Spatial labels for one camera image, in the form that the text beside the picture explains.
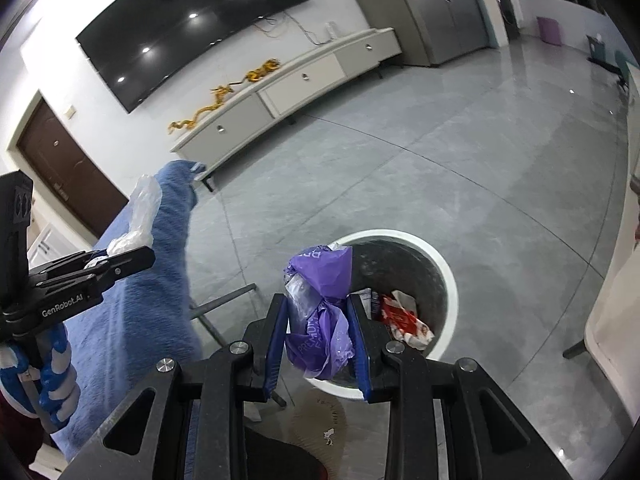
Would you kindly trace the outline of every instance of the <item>purple plastic bag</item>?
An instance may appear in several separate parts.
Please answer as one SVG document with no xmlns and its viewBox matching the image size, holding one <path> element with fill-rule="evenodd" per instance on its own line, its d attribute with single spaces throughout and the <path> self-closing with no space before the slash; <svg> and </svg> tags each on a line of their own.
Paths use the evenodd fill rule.
<svg viewBox="0 0 640 480">
<path fill-rule="evenodd" d="M 300 291 L 288 301 L 289 319 L 296 326 L 285 339 L 287 356 L 307 378 L 330 379 L 354 356 L 349 323 L 340 309 L 351 285 L 351 253 L 351 247 L 332 251 L 316 246 L 294 256 L 285 269 L 285 280 L 299 274 L 322 296 L 317 304 L 304 287 L 287 289 Z"/>
</svg>

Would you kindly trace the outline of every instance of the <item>dark red sleeve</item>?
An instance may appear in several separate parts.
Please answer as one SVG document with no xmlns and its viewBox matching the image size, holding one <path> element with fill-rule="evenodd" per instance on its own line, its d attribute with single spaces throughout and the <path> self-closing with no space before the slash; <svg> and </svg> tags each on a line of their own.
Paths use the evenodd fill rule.
<svg viewBox="0 0 640 480">
<path fill-rule="evenodd" d="M 14 451 L 16 458 L 28 471 L 42 446 L 44 430 L 39 418 L 29 418 L 16 412 L 0 394 L 0 433 Z M 41 478 L 29 471 L 32 478 Z"/>
</svg>

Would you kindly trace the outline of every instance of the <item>brown door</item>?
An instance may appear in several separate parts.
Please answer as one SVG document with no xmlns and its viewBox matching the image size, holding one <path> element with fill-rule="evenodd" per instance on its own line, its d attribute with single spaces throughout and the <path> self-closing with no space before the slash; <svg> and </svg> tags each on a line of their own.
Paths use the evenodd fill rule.
<svg viewBox="0 0 640 480">
<path fill-rule="evenodd" d="M 38 176 L 97 237 L 126 205 L 126 197 L 95 167 L 46 102 L 41 101 L 29 119 L 18 148 Z"/>
</svg>

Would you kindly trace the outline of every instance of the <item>pink bin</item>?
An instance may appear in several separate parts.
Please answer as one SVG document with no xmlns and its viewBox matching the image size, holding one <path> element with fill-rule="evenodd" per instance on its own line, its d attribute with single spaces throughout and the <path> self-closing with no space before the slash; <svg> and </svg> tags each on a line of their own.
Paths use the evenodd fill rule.
<svg viewBox="0 0 640 480">
<path fill-rule="evenodd" d="M 556 20 L 538 16 L 538 27 L 540 27 L 540 39 L 542 41 L 552 45 L 562 45 L 560 25 Z"/>
</svg>

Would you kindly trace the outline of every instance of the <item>tv stand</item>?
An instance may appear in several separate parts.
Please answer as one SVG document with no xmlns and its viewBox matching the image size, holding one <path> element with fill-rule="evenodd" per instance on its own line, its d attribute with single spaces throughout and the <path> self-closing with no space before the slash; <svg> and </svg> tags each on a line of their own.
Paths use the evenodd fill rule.
<svg viewBox="0 0 640 480">
<path fill-rule="evenodd" d="M 401 53 L 392 28 L 370 28 L 319 46 L 233 95 L 176 141 L 180 158 L 207 165 L 207 179 L 230 156 L 321 95 Z"/>
</svg>

